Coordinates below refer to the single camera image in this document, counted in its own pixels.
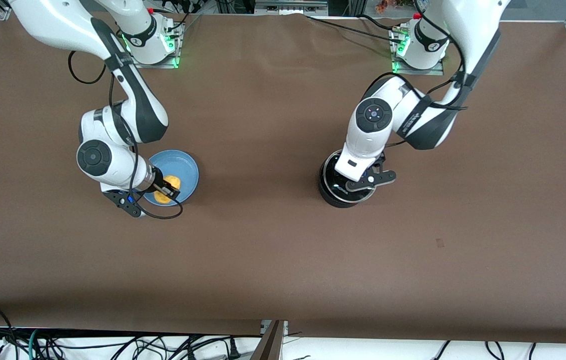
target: sponge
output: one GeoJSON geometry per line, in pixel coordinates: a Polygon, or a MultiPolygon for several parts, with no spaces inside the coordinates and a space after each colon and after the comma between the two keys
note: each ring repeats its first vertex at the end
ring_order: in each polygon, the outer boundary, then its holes
{"type": "MultiPolygon", "coordinates": [[[[167,175],[166,177],[163,178],[163,180],[171,184],[171,186],[173,186],[174,189],[176,190],[180,189],[180,178],[177,178],[176,176],[173,175],[167,175]]],[[[170,198],[164,196],[164,194],[162,194],[160,191],[154,192],[154,199],[161,204],[168,204],[171,201],[170,198]]]]}

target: white robotic arm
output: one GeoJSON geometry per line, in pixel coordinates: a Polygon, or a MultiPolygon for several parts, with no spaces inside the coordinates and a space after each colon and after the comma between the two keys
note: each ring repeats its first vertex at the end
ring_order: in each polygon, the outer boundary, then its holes
{"type": "Polygon", "coordinates": [[[418,69],[432,67],[455,40],[461,70],[440,102],[413,88],[402,76],[377,79],[363,95],[347,128],[343,150],[322,167],[319,180],[324,199],[336,207],[352,207],[376,186],[395,180],[382,171],[384,149],[396,132],[417,150],[433,149],[445,140],[454,119],[496,50],[498,22],[509,0],[430,0],[427,19],[409,23],[411,43],[404,60],[418,69]]]}
{"type": "Polygon", "coordinates": [[[130,187],[139,193],[158,189],[175,199],[178,191],[163,181],[161,171],[129,150],[136,143],[161,139],[169,125],[168,116],[111,28],[91,16],[79,0],[10,0],[10,5],[25,30],[42,43],[104,60],[129,97],[83,115],[77,152],[81,170],[100,182],[102,192],[134,217],[143,214],[134,206],[135,201],[130,199],[129,205],[127,196],[114,199],[114,193],[125,194],[130,187]]]}
{"type": "Polygon", "coordinates": [[[156,64],[175,51],[171,37],[174,21],[150,13],[141,0],[96,0],[114,18],[129,50],[138,62],[156,64]]]}

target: white floor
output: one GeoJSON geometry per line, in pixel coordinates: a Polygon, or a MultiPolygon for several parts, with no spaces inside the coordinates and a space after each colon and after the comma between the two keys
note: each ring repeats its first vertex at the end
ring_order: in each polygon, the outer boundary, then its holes
{"type": "MultiPolygon", "coordinates": [[[[168,348],[175,348],[186,337],[164,337],[168,348]]],[[[72,338],[61,339],[59,344],[65,346],[95,346],[104,344],[118,344],[130,340],[131,337],[107,338],[72,338]]],[[[240,353],[253,351],[258,338],[239,338],[236,340],[240,353]]],[[[298,360],[305,356],[308,360],[432,360],[443,345],[442,341],[430,340],[381,340],[381,339],[336,339],[336,338],[298,338],[286,337],[283,345],[282,360],[298,360]]],[[[528,360],[529,343],[501,342],[506,360],[528,360]]],[[[110,360],[118,350],[118,346],[89,350],[66,349],[66,360],[110,360]]],[[[131,360],[135,346],[125,350],[118,360],[131,360]]],[[[226,353],[221,342],[211,344],[194,354],[197,360],[220,359],[226,353]]],[[[566,344],[544,344],[536,346],[533,360],[566,360],[566,344]]],[[[15,359],[14,347],[6,346],[0,360],[15,359]]],[[[20,359],[27,360],[28,355],[20,351],[20,359]]],[[[161,357],[151,351],[144,351],[138,360],[161,360],[161,357]]],[[[445,350],[441,360],[493,360],[480,341],[452,341],[445,350]]]]}

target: blue bowl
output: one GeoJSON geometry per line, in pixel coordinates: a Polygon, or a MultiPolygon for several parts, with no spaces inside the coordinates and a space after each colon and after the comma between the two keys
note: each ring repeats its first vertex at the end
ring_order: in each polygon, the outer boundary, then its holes
{"type": "MultiPolygon", "coordinates": [[[[161,169],[163,176],[172,175],[180,178],[180,194],[176,198],[178,202],[184,202],[194,193],[198,185],[198,166],[188,153],[180,150],[164,150],[150,157],[150,161],[155,167],[161,169]]],[[[146,193],[145,198],[159,207],[176,205],[175,201],[159,203],[153,193],[146,193]]]]}

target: table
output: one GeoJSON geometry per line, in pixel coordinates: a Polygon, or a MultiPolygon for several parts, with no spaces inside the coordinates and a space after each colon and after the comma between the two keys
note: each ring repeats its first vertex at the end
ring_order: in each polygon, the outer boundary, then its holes
{"type": "MultiPolygon", "coordinates": [[[[16,326],[566,342],[566,34],[501,31],[448,139],[392,148],[397,182],[335,209],[317,172],[388,45],[297,14],[204,16],[179,69],[142,70],[171,124],[141,153],[201,171],[183,216],[157,221],[77,167],[109,82],[79,84],[66,51],[0,22],[0,307],[16,326]]],[[[74,60],[84,78],[102,64],[74,60]]]]}

